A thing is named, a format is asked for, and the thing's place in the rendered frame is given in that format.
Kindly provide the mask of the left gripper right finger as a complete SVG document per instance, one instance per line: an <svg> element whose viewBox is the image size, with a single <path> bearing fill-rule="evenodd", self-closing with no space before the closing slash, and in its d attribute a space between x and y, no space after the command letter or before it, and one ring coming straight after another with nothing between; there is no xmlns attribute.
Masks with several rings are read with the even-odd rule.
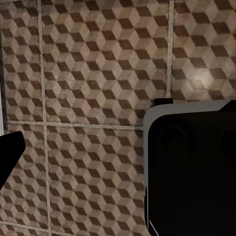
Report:
<svg viewBox="0 0 236 236"><path fill-rule="evenodd" d="M223 134L220 147L236 170L236 133L226 130Z"/></svg>

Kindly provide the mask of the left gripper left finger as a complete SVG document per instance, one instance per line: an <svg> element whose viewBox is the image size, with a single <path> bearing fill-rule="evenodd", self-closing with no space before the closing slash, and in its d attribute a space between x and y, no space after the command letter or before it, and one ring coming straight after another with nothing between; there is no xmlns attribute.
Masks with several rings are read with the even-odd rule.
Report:
<svg viewBox="0 0 236 236"><path fill-rule="evenodd" d="M26 149L21 131L0 136L0 190Z"/></svg>

